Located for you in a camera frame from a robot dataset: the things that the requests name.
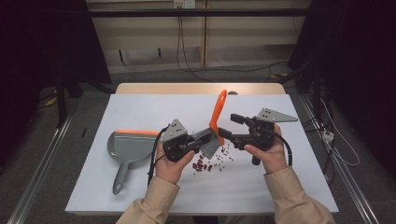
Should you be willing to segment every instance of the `white tabletop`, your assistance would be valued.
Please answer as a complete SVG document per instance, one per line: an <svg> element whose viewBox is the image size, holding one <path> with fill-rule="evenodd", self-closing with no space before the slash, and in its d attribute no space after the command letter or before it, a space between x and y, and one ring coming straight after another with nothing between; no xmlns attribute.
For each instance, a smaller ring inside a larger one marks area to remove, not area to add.
<svg viewBox="0 0 396 224"><path fill-rule="evenodd" d="M201 131L208 127L217 98L217 95L210 94L112 95L65 211L79 215L121 214L134 199L144 197L149 158L130 166L123 189L119 195L113 195L113 182L120 164L107 154L106 143L110 134L117 129L159 131L175 118L181 121L189 134ZM286 94L229 95L218 125L233 133L248 133L248 127L230 121L230 115L236 113L253 117L263 107L297 117ZM300 121L278 125L290 144L293 168L307 194L323 203L331 212L337 212L338 208ZM227 140L224 147L229 154L224 156L219 150L217 154L223 158L218 160L216 156L213 157L210 164L217 166L211 172L198 173L191 165L184 169L177 183L180 192L170 214L218 216L275 212L262 176L262 165L252 165L251 156L246 151L233 148Z"/></svg>

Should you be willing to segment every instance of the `gray dustpan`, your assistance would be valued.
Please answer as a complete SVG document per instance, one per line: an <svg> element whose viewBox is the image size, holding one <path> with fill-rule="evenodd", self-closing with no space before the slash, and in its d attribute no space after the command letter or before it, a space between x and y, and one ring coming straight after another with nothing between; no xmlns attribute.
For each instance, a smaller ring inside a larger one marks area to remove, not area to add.
<svg viewBox="0 0 396 224"><path fill-rule="evenodd" d="M113 193L119 194L128 173L129 164L141 161L151 154L158 133L117 130L107 141L107 152L111 158L121 162L113 184Z"/></svg>

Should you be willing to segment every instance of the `sleeve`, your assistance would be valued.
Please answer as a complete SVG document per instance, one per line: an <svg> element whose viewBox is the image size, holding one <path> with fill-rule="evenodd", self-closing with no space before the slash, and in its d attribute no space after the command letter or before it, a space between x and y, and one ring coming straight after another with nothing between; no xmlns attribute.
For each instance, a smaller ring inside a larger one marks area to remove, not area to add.
<svg viewBox="0 0 396 224"><path fill-rule="evenodd" d="M291 167L265 175L276 207L275 220L283 223L335 223L329 209L305 194Z"/></svg>
<svg viewBox="0 0 396 224"><path fill-rule="evenodd" d="M122 214L117 224L165 223L179 186L154 176L144 199L136 199Z"/></svg>

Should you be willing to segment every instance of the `hand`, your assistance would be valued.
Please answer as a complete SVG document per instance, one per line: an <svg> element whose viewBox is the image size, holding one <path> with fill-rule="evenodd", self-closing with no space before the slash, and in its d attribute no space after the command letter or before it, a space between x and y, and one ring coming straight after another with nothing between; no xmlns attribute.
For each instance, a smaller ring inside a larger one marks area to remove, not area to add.
<svg viewBox="0 0 396 224"><path fill-rule="evenodd" d="M280 128L276 124L274 127L274 132L281 135ZM277 137L274 138L274 144L267 151L262 151L252 145L245 145L244 149L248 153L259 158L262 161L265 172L268 175L288 167L288 165L286 164L283 142Z"/></svg>
<svg viewBox="0 0 396 224"><path fill-rule="evenodd" d="M181 158L178 162L172 162L166 159L165 152L163 151L163 143L159 143L157 146L157 156L155 160L157 164L155 164L155 174L159 178L168 181L172 184L176 184L177 181L180 179L181 172L183 171L184 167L192 161L194 157L194 151L190 151L183 158Z"/></svg>

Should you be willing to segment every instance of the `cable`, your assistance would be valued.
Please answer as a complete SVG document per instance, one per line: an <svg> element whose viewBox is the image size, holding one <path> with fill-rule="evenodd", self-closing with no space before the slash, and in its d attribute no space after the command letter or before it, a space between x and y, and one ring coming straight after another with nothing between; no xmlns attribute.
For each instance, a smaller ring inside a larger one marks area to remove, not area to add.
<svg viewBox="0 0 396 224"><path fill-rule="evenodd" d="M330 163L332 164L332 177L329 177L330 178L330 183L328 183L328 186L331 186L332 183L334 182L334 179L335 179L334 163L332 162L332 160L330 160Z"/></svg>
<svg viewBox="0 0 396 224"><path fill-rule="evenodd" d="M184 54L184 60L186 61L186 65L189 68L189 71L192 73L195 77L203 80L203 81L208 81L208 82L213 82L209 79L203 78L203 77L198 77L197 75L194 74L194 72L191 70L190 66L189 66L189 62L187 61L187 56L186 56L186 50L184 49L184 35L183 35L183 20L181 19L181 17L178 17L178 41L177 41L177 66L181 71L186 72L184 69L181 68L180 63L178 61L178 50L180 48L180 38L181 38L181 43L182 43L182 47L183 47L183 54Z"/></svg>
<svg viewBox="0 0 396 224"><path fill-rule="evenodd" d="M313 117L312 119L309 119L309 120L307 120L307 121L304 121L303 123L301 123L301 125L303 126L303 128L305 128L308 124L309 124L309 122L312 122L314 119L316 119L317 117Z"/></svg>
<svg viewBox="0 0 396 224"><path fill-rule="evenodd" d="M183 54L184 54L184 60L186 62L186 65L188 67L188 70L183 69L180 66L180 62L178 59L178 53L179 53L179 49L180 49L180 39L181 39L181 44L182 44L182 48L183 48ZM271 63L270 65L264 66L264 67L260 67L260 68L253 68L253 69L246 69L246 70L238 70L238 69L221 69L221 68L205 68L205 69L195 69L192 70L190 68L189 62L187 60L187 56L186 56L186 50L185 50L185 45L184 45L184 34L183 34L183 20L181 17L178 17L178 41L177 41L177 66L178 68L183 71L183 72L188 72L188 73L192 73L195 77L198 77L196 74L196 72L205 72L205 71L225 71L225 72L254 72L254 71L260 71L266 68L270 69L270 74L269 77L264 81L267 82L268 79L271 77L271 67L277 64L281 64L281 63L288 63L287 61L281 61L281 62L275 62L275 63ZM208 81L208 82L213 82L209 79L205 79L203 77L198 77L204 81Z"/></svg>
<svg viewBox="0 0 396 224"><path fill-rule="evenodd" d="M296 7L296 0L293 1L293 9L295 9L295 7ZM295 17L293 17L293 25L294 25L294 32L296 33L296 37L298 38L298 31L296 27Z"/></svg>
<svg viewBox="0 0 396 224"><path fill-rule="evenodd" d="M288 161L289 161L289 166L293 165L293 156L291 153L291 148L289 146L289 143L282 137L282 135L272 132L277 138L279 138L286 146L286 150L288 151Z"/></svg>
<svg viewBox="0 0 396 224"><path fill-rule="evenodd" d="M332 106L330 105L330 103L329 103L328 101L326 101L326 103L327 103L327 106L330 108L330 111L331 111L331 113L329 113L329 117L332 118L332 116L333 116L333 113L332 113ZM320 126L319 128L312 129L312 130L306 130L305 133L317 132L317 131L322 132L323 129L329 127L329 125L331 125L331 124L332 124L332 123L331 123L330 120L329 120L329 122L328 122L326 125L321 125L321 124L319 124L319 126Z"/></svg>
<svg viewBox="0 0 396 224"><path fill-rule="evenodd" d="M337 127L335 126L335 124L334 124L332 118L330 117L329 109L327 108L327 106L326 106L326 104L324 103L324 101L323 101L322 98L320 98L320 101L323 103L324 108L326 109L327 113L329 114L329 119L330 119L330 121L332 122L332 126L333 126L334 129L338 132L338 134L340 134L340 136L344 139L344 141L349 145L349 147L352 149L352 151L353 151L353 153L355 154L355 156L356 156L356 158L358 159L358 161L357 161L356 163L350 163L350 162L348 162L348 161L345 161L345 160L341 157L341 155L339 155L337 152L335 152L335 151L332 149L332 147L330 147L330 150L331 150L331 151L334 153L334 155L335 155L338 159L340 159L343 163L348 164L348 165L350 165L350 166L357 166L357 165L359 165L359 164L361 163L361 159L359 158L358 153L356 153L356 151L355 151L355 149L353 148L353 146L350 145L350 144L348 143L348 141L345 139L345 137L340 133L340 131L338 131L338 129L337 129Z"/></svg>
<svg viewBox="0 0 396 224"><path fill-rule="evenodd" d="M156 151L156 149L157 149L158 140L160 139L161 135L162 135L164 132L166 132L167 129L168 129L168 127L163 128L163 129L158 133L157 137L155 138L154 146L152 147L152 152L151 152L151 161L150 161L149 170L148 170L148 186L149 186L149 182L151 181L152 177L154 176L154 167L155 167L155 164L157 163L157 161L158 161L160 158L162 158L162 157L164 156L164 155L161 156L158 160L156 160L156 161L154 162L155 151Z"/></svg>

